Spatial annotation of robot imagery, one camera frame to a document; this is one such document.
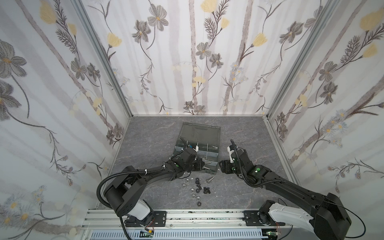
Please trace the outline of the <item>steel hex bolt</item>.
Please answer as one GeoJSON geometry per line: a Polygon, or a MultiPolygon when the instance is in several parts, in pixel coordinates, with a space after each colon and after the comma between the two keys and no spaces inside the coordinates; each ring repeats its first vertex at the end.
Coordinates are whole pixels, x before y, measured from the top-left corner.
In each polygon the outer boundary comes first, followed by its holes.
{"type": "Polygon", "coordinates": [[[215,178],[215,177],[210,177],[210,178],[208,178],[208,179],[206,180],[206,182],[209,184],[209,183],[212,182],[212,180],[213,180],[214,178],[215,178]]]}

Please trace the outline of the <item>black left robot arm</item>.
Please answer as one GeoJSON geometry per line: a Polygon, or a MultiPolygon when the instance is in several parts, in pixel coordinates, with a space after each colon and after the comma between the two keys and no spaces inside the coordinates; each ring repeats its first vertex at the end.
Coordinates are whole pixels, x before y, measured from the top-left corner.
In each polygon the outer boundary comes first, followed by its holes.
{"type": "Polygon", "coordinates": [[[124,168],[117,174],[103,179],[97,186],[96,196],[99,202],[114,210],[120,220],[128,217],[140,226],[148,226],[155,220],[155,211],[141,200],[145,188],[160,181],[182,179],[185,173],[201,171],[204,161],[198,156],[199,147],[191,146],[184,138],[182,149],[164,162],[151,169],[124,168]]]}

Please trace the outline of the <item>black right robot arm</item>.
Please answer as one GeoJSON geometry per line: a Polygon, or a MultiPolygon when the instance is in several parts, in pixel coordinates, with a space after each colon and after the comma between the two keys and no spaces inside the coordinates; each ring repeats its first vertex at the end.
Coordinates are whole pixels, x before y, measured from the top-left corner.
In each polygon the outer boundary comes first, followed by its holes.
{"type": "Polygon", "coordinates": [[[254,165],[245,149],[234,141],[228,146],[229,160],[221,161],[226,174],[236,174],[251,188],[265,188],[295,204],[289,207],[267,200],[256,212],[246,212],[247,225],[284,223],[314,233],[320,240],[345,240],[352,226],[351,210],[332,193],[323,195],[286,180],[263,165],[254,165]]]}

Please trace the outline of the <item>green plastic organizer box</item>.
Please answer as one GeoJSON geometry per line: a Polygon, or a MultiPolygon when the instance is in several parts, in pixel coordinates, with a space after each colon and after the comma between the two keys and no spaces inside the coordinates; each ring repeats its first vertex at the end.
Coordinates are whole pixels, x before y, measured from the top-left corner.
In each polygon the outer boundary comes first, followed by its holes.
{"type": "Polygon", "coordinates": [[[203,124],[184,122],[176,141],[173,154],[182,150],[184,144],[199,147],[197,155],[205,163],[202,171],[215,175],[219,166],[221,128],[203,124]]]}

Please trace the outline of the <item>black hex bolt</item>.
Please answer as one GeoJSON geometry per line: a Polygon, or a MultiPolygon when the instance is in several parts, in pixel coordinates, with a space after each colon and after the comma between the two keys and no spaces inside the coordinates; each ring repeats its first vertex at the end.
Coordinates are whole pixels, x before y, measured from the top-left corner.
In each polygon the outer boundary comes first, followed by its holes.
{"type": "Polygon", "coordinates": [[[211,193],[210,188],[206,188],[206,187],[204,187],[204,188],[203,188],[203,193],[204,193],[204,194],[210,194],[210,193],[211,193]]]}

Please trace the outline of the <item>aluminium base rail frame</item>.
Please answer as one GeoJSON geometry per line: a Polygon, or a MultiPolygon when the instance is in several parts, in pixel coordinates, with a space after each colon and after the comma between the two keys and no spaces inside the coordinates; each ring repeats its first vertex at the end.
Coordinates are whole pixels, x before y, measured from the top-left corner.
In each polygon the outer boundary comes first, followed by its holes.
{"type": "Polygon", "coordinates": [[[125,227],[112,210],[89,210],[81,226],[79,240],[126,240],[131,239],[128,232],[144,230],[153,234],[155,230],[205,230],[261,229],[264,240],[316,240],[317,236],[305,229],[289,224],[278,223],[271,226],[247,225],[246,212],[257,209],[222,209],[222,210],[157,210],[153,223],[147,227],[125,227]]]}

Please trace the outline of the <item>left aluminium corner post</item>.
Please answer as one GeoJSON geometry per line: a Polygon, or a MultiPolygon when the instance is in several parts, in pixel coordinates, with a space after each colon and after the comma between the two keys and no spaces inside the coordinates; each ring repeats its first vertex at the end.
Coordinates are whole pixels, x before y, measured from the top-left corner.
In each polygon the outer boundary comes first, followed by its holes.
{"type": "Polygon", "coordinates": [[[78,0],[72,0],[71,1],[72,5],[75,8],[75,11],[85,28],[85,32],[87,36],[89,37],[91,44],[93,46],[94,51],[96,52],[99,60],[101,61],[105,71],[107,72],[107,76],[112,84],[113,89],[115,90],[116,95],[118,96],[118,99],[125,111],[126,116],[131,119],[134,115],[132,114],[132,111],[125,99],[125,96],[123,94],[123,91],[119,85],[118,80],[116,79],[115,74],[113,73],[113,69],[111,67],[110,61],[108,60],[107,52],[105,52],[102,43],[95,32],[95,29],[92,25],[92,22],[90,18],[88,17],[88,14],[85,10],[85,7],[82,3],[82,1],[78,0]]]}

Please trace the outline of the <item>aluminium corner post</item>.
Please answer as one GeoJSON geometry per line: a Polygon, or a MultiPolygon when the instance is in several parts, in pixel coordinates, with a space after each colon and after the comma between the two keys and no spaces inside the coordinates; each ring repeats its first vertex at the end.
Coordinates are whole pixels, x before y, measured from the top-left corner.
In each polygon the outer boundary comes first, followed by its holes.
{"type": "Polygon", "coordinates": [[[113,69],[111,67],[110,61],[108,60],[107,52],[105,52],[102,43],[95,32],[95,29],[92,25],[92,22],[90,18],[88,17],[88,14],[85,10],[85,7],[82,3],[82,1],[78,0],[72,0],[71,1],[72,5],[75,8],[75,11],[85,28],[85,32],[87,36],[89,37],[91,44],[93,46],[94,51],[96,52],[99,60],[101,61],[105,71],[107,72],[107,76],[112,84],[113,89],[115,90],[116,95],[118,96],[118,99],[125,111],[126,116],[131,119],[134,115],[132,114],[132,111],[125,99],[125,96],[123,94],[123,91],[119,85],[118,80],[116,79],[115,74],[113,73],[113,69]]]}
{"type": "Polygon", "coordinates": [[[305,41],[305,44],[301,48],[298,57],[294,61],[290,71],[287,73],[285,80],[283,81],[274,101],[272,102],[268,114],[266,118],[269,120],[278,110],[278,106],[283,101],[284,96],[290,88],[290,85],[294,81],[295,76],[298,71],[301,69],[304,64],[306,58],[309,56],[317,40],[320,38],[322,31],[327,26],[329,19],[332,17],[335,9],[337,8],[340,1],[327,1],[324,5],[323,10],[320,12],[317,21],[315,22],[312,30],[310,30],[310,34],[305,41]]]}

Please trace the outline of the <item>right aluminium corner post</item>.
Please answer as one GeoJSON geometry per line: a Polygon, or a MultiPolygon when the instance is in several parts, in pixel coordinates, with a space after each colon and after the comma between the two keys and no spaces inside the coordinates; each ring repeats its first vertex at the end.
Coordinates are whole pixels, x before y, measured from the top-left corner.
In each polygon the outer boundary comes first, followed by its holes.
{"type": "Polygon", "coordinates": [[[320,38],[322,31],[327,26],[329,19],[332,17],[335,9],[337,8],[340,1],[327,1],[324,5],[323,10],[320,12],[317,21],[315,22],[312,30],[310,30],[310,34],[305,41],[305,44],[301,48],[298,57],[294,61],[290,71],[287,73],[285,80],[283,81],[274,101],[272,102],[268,114],[266,118],[269,120],[278,110],[278,106],[283,101],[284,96],[290,88],[290,85],[294,81],[295,76],[298,71],[301,69],[304,64],[306,58],[309,56],[317,40],[320,38]]]}

